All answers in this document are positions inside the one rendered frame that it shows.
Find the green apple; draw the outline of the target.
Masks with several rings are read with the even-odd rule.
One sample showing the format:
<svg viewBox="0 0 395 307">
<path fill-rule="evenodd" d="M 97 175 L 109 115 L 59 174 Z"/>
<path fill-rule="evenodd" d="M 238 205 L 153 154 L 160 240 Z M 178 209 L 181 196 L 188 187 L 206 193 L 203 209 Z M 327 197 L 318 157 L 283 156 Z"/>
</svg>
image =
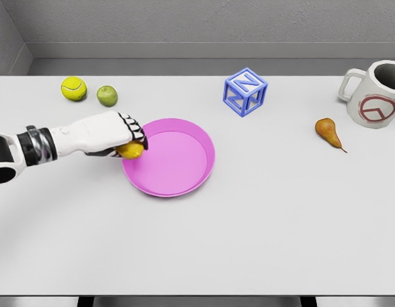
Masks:
<svg viewBox="0 0 395 307">
<path fill-rule="evenodd" d="M 97 90 L 98 101 L 106 107 L 113 107 L 118 101 L 118 93 L 112 86 L 101 86 Z"/>
</svg>

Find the yellow lemon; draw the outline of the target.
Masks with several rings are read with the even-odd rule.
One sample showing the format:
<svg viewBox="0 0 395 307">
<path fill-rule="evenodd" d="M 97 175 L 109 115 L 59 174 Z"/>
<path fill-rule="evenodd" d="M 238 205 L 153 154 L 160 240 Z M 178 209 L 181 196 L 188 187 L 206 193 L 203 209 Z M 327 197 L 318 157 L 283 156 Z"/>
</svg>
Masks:
<svg viewBox="0 0 395 307">
<path fill-rule="evenodd" d="M 116 152 L 127 160 L 133 160 L 141 157 L 144 151 L 144 145 L 137 141 L 131 141 L 127 144 L 116 147 Z"/>
</svg>

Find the white mug with red logo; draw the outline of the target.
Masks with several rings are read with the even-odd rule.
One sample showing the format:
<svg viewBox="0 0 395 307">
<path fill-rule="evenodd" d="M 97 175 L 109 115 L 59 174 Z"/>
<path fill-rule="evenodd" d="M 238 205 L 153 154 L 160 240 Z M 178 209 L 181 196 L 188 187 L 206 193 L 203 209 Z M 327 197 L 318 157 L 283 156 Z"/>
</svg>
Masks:
<svg viewBox="0 0 395 307">
<path fill-rule="evenodd" d="M 388 126 L 395 118 L 395 61 L 374 62 L 366 71 L 348 70 L 337 95 L 355 123 L 370 129 Z"/>
</svg>

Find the yellow-green tennis ball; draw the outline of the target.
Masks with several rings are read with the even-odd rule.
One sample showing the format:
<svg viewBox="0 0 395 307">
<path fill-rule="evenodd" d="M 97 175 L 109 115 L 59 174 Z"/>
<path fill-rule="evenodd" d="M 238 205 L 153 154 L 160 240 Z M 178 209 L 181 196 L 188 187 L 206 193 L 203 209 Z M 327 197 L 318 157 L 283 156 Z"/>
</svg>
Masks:
<svg viewBox="0 0 395 307">
<path fill-rule="evenodd" d="M 82 101 L 87 94 L 86 83 L 76 76 L 65 78 L 61 83 L 60 89 L 62 95 L 73 102 Z"/>
</svg>

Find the pink round plate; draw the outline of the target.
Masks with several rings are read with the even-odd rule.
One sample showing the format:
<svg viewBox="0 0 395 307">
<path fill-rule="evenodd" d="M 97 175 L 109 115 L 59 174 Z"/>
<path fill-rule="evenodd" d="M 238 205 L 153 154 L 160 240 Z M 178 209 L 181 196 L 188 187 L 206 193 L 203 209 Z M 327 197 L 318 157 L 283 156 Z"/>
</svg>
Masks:
<svg viewBox="0 0 395 307">
<path fill-rule="evenodd" d="M 124 173 L 140 191 L 158 197 L 187 194 L 210 176 L 215 149 L 209 134 L 198 125 L 164 118 L 143 127 L 149 149 L 134 160 L 123 160 Z"/>
</svg>

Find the brown pear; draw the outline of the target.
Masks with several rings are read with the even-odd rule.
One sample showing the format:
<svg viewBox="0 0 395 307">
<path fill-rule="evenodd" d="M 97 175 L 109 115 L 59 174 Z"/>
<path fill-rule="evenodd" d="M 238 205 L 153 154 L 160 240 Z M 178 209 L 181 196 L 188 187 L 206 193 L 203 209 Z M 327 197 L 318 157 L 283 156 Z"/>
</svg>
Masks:
<svg viewBox="0 0 395 307">
<path fill-rule="evenodd" d="M 331 118 L 322 118 L 315 123 L 316 133 L 331 146 L 341 149 L 346 153 L 337 135 L 335 122 Z"/>
</svg>

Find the blue letter block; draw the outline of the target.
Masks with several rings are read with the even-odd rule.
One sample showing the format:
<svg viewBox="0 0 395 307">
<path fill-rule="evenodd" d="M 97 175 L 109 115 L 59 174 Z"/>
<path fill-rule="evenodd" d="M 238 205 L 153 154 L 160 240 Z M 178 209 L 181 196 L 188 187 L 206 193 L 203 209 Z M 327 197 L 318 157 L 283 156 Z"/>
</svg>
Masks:
<svg viewBox="0 0 395 307">
<path fill-rule="evenodd" d="M 246 67 L 225 80 L 223 101 L 240 117 L 264 103 L 268 82 Z"/>
</svg>

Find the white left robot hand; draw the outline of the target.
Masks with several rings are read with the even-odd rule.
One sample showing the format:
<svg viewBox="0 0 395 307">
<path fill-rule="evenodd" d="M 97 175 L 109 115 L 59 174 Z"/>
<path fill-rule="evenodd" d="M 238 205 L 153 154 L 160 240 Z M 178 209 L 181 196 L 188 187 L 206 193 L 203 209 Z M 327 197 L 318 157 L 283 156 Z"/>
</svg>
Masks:
<svg viewBox="0 0 395 307">
<path fill-rule="evenodd" d="M 78 149 L 89 156 L 121 157 L 116 147 L 137 141 L 149 149 L 149 142 L 143 127 L 131 116 L 117 111 L 90 116 L 78 121 L 83 128 L 83 137 Z"/>
</svg>

